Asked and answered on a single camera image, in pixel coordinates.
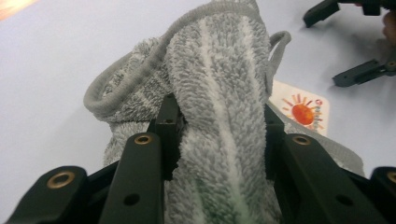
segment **gray towel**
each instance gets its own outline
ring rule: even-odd
[[[136,46],[84,98],[113,132],[105,164],[120,158],[126,139],[144,132],[173,92],[189,124],[174,179],[165,183],[166,223],[278,223],[264,172],[264,104],[289,41],[287,32],[269,37],[255,1],[214,1]],[[340,165],[362,174],[356,154],[272,108],[289,133],[317,138]]]

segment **terry cloth fabric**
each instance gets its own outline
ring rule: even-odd
[[[247,0],[198,7],[161,38],[137,45],[84,97],[113,132],[105,165],[120,158],[130,136],[146,131],[173,92],[188,125],[174,179],[165,183],[166,223],[278,223],[273,183],[264,171],[264,104],[289,41],[287,32],[269,37],[256,2]],[[362,174],[352,151],[272,109],[287,133],[313,136],[337,163]]]

